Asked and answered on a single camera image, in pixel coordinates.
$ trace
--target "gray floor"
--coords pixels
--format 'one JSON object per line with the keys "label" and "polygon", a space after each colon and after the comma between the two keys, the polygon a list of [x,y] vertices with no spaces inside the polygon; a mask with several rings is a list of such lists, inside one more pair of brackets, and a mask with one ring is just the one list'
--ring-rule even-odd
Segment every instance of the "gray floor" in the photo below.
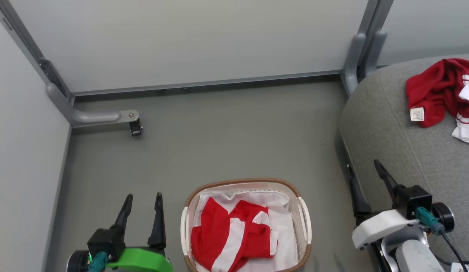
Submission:
{"label": "gray floor", "polygon": [[134,204],[125,243],[146,245],[160,191],[166,254],[176,272],[187,271],[179,225],[189,194],[209,182],[276,177],[294,184],[310,210],[306,272],[373,271],[351,241],[355,220],[338,135],[346,99],[334,81],[79,103],[87,110],[136,109],[144,133],[72,135],[46,270],[63,271],[74,250],[113,223],[128,193]]}

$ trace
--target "white robot part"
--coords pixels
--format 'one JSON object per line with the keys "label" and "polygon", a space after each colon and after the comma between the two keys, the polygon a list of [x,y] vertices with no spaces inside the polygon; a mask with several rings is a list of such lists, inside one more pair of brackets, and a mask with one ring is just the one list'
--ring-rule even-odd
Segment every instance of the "white robot part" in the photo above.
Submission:
{"label": "white robot part", "polygon": [[429,247],[418,240],[407,240],[402,243],[397,247],[395,256],[400,272],[444,272]]}
{"label": "white robot part", "polygon": [[357,249],[365,248],[385,236],[399,231],[407,224],[417,224],[419,220],[407,220],[397,210],[386,210],[362,222],[352,232],[352,241]]}

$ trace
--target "gray fabric upholstery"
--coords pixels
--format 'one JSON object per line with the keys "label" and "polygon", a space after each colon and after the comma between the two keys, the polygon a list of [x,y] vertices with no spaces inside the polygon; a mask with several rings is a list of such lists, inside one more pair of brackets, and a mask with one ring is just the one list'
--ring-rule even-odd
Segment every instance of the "gray fabric upholstery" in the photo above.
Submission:
{"label": "gray fabric upholstery", "polygon": [[[433,57],[379,69],[364,79],[349,98],[340,128],[354,171],[373,210],[390,209],[390,197],[373,160],[379,159],[401,184],[419,184],[453,211],[456,227],[451,241],[469,260],[469,144],[451,136],[456,122],[421,128],[409,119],[406,81],[435,62]],[[456,257],[440,237],[430,238],[435,253],[450,261]]]}

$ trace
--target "metal frame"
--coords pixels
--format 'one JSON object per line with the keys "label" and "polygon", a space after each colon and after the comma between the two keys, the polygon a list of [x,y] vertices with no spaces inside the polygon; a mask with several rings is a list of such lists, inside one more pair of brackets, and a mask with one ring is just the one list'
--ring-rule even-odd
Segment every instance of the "metal frame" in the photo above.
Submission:
{"label": "metal frame", "polygon": [[73,128],[128,122],[132,136],[141,134],[143,127],[140,125],[139,112],[136,110],[84,112],[75,109],[73,107],[75,96],[70,93],[53,64],[44,58],[9,0],[0,0],[0,20],[43,79],[48,97]]}
{"label": "metal frame", "polygon": [[352,39],[342,71],[342,81],[348,96],[355,91],[359,80],[377,69],[377,61],[387,37],[387,31],[382,30],[382,26],[392,3],[393,0],[369,0],[367,3],[359,32]]}
{"label": "metal frame", "polygon": [[367,31],[367,42],[362,49],[359,76],[364,79],[377,69],[377,60],[387,37],[387,31],[383,30],[385,20],[389,14],[394,0],[379,0],[374,17]]}
{"label": "metal frame", "polygon": [[368,0],[364,15],[357,34],[352,38],[347,58],[342,71],[326,71],[305,74],[288,74],[284,76],[266,76],[253,79],[233,79],[213,82],[198,82],[192,84],[174,84],[166,86],[149,86],[122,88],[118,90],[99,90],[72,94],[67,85],[61,79],[53,64],[47,60],[34,39],[27,31],[26,26],[15,12],[9,0],[0,0],[0,19],[3,25],[13,37],[23,53],[28,57],[33,67],[37,70],[43,81],[48,85],[46,91],[60,112],[73,127],[90,126],[96,124],[110,124],[117,122],[132,122],[130,113],[134,114],[134,120],[138,119],[138,112],[134,110],[118,112],[89,113],[76,110],[72,107],[75,96],[97,95],[105,93],[128,93],[133,91],[148,91],[164,88],[188,88],[208,85],[224,85],[240,82],[265,81],[273,79],[292,79],[297,77],[321,76],[325,74],[341,73],[345,90],[350,96],[357,87],[359,80],[370,75],[376,70],[378,57],[387,36],[382,26],[392,6],[393,0]]}

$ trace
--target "black cable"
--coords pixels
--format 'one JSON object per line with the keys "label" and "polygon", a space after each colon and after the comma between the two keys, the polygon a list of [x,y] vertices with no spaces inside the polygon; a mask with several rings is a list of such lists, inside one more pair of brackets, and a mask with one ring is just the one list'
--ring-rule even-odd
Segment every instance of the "black cable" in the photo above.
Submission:
{"label": "black cable", "polygon": [[[436,260],[438,260],[440,263],[442,264],[445,264],[445,265],[449,265],[451,266],[452,265],[452,262],[448,262],[448,261],[445,261],[443,260],[441,257],[439,257],[438,255],[436,255],[434,253],[434,251],[431,250],[431,252],[433,253],[434,257],[436,257]],[[464,264],[469,264],[469,261],[463,261]]]}
{"label": "black cable", "polygon": [[447,236],[445,235],[445,233],[443,231],[440,231],[440,234],[441,236],[443,236],[443,238],[446,240],[447,244],[449,245],[449,247],[451,248],[451,250],[454,252],[454,254],[456,255],[456,258],[458,258],[458,261],[459,263],[461,264],[461,266],[463,267],[463,270],[464,272],[468,272],[468,269],[466,268],[466,265],[464,265],[464,261],[463,259],[461,258],[461,256],[459,255],[459,252],[456,250],[456,248],[454,248],[454,246],[452,245],[452,243],[449,241],[449,239],[447,238]]}

